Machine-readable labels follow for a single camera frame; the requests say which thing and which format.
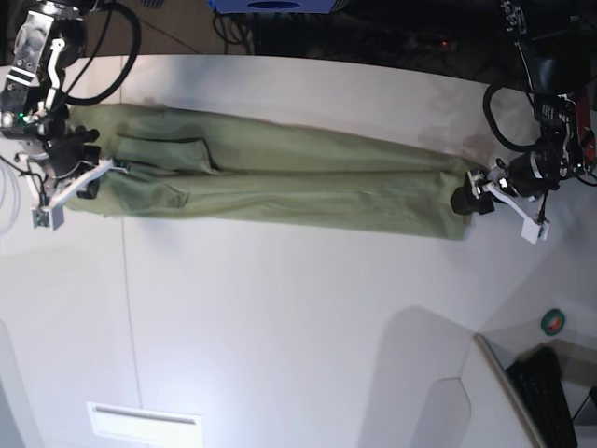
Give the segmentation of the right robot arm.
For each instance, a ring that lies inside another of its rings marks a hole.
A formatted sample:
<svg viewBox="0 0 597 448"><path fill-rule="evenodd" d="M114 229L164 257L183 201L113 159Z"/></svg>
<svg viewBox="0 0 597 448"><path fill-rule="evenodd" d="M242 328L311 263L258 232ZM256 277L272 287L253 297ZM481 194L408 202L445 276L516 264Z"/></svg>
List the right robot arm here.
<svg viewBox="0 0 597 448"><path fill-rule="evenodd" d="M64 84L65 71L87 44L83 21L91 12L119 14L131 26L128 59L118 77L90 98L72 96ZM54 196L74 193L85 199L97 194L91 179L100 167L99 132L71 126L70 106L93 106L107 99L131 72L142 43L137 16L116 1L32 1L14 44L14 59L1 92L1 134L21 143L29 164L20 175L32 181L38 207L48 207Z"/></svg>

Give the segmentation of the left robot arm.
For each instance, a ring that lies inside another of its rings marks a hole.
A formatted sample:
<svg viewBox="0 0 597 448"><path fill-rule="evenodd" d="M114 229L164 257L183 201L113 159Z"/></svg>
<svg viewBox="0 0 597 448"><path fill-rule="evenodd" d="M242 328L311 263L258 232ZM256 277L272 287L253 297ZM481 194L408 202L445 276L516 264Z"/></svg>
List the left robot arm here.
<svg viewBox="0 0 597 448"><path fill-rule="evenodd" d="M596 134L588 96L592 77L580 6L576 1L500 1L497 7L519 54L521 88L540 136L530 145L519 145L502 134L492 99L515 79L490 84L482 102L485 119L498 142L516 156L465 174L464 184L451 196L452 211L460 216L491 213L496 203L515 206L519 198L545 200L568 179L596 185Z"/></svg>

